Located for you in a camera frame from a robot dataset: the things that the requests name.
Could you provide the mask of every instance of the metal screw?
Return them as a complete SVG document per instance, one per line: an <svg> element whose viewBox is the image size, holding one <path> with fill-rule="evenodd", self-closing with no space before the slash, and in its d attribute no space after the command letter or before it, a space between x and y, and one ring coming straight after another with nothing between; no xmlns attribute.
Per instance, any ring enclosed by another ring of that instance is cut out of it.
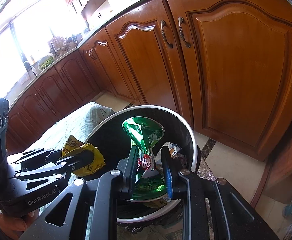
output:
<svg viewBox="0 0 292 240"><path fill-rule="evenodd" d="M120 174L120 170L112 170L110 174L113 176L118 176Z"/></svg>
<svg viewBox="0 0 292 240"><path fill-rule="evenodd" d="M182 175L187 176L190 174L190 171L188 169L182 169L179 171Z"/></svg>
<svg viewBox="0 0 292 240"><path fill-rule="evenodd" d="M74 184L76 185L76 186L80 186L80 185L82 185L84 183L84 180L82 179L82 178L78 178L78 179L75 179L74 180Z"/></svg>
<svg viewBox="0 0 292 240"><path fill-rule="evenodd" d="M224 178L217 178L216 181L220 185L225 185L227 183L227 180Z"/></svg>

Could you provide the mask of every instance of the green wrapper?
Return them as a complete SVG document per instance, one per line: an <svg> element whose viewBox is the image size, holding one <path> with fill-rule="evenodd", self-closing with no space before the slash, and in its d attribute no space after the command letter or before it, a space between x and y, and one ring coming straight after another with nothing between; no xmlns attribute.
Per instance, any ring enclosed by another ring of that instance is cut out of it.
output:
<svg viewBox="0 0 292 240"><path fill-rule="evenodd" d="M122 124L132 145L139 148L139 165L133 200L148 200L166 193L164 177L156 170L152 148L164 135L164 127L147 117L131 117Z"/></svg>

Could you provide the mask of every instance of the human hand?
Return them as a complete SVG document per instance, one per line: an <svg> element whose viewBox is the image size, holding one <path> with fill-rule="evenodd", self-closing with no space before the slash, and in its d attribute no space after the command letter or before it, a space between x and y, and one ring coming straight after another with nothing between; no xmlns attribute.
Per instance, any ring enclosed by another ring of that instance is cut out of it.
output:
<svg viewBox="0 0 292 240"><path fill-rule="evenodd" d="M0 210L0 229L6 236L18 240L22 232L26 231L38 216L39 209L30 212L23 218L10 217L6 212Z"/></svg>

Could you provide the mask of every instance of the cabinet door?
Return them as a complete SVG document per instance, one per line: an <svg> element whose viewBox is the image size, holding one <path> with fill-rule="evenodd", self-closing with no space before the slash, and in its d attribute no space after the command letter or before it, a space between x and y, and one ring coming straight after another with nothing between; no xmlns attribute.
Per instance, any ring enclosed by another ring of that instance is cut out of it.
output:
<svg viewBox="0 0 292 240"><path fill-rule="evenodd" d="M286 0L168 0L195 130L258 160L292 120L292 7Z"/></svg>
<svg viewBox="0 0 292 240"><path fill-rule="evenodd" d="M130 84L127 73L121 65L106 29L100 30L90 38L88 45L92 49L92 58L104 69L108 80L110 80L115 95L127 101L136 100L137 96L134 88Z"/></svg>
<svg viewBox="0 0 292 240"><path fill-rule="evenodd" d="M55 68L41 76L34 83L34 87L59 120L79 108L79 104Z"/></svg>
<svg viewBox="0 0 292 240"><path fill-rule="evenodd" d="M18 100L18 107L41 135L58 121L33 86Z"/></svg>
<svg viewBox="0 0 292 240"><path fill-rule="evenodd" d="M167 42L162 37L161 21L165 22L163 31ZM124 14L106 29L145 103L177 111L191 123L187 77L162 0L150 1Z"/></svg>
<svg viewBox="0 0 292 240"><path fill-rule="evenodd" d="M103 67L96 61L95 57L92 56L91 48L86 42L80 47L80 53L85 60L90 73L96 80L97 85L102 91L108 91L112 94L114 93L114 88L105 72Z"/></svg>
<svg viewBox="0 0 292 240"><path fill-rule="evenodd" d="M81 106L88 103L100 92L79 51L68 55L57 63L55 68Z"/></svg>
<svg viewBox="0 0 292 240"><path fill-rule="evenodd" d="M40 138L40 134L22 114L18 104L19 102L8 113L8 141L6 144L10 151L18 146L16 152L23 152Z"/></svg>

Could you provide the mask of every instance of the green vegetable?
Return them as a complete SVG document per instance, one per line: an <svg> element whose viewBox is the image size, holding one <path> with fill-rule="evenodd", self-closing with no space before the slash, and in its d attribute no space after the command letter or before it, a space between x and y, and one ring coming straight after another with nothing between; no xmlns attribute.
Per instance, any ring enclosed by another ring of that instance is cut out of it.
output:
<svg viewBox="0 0 292 240"><path fill-rule="evenodd" d="M42 69L47 68L54 61L53 57L49 57L44 63L40 65Z"/></svg>

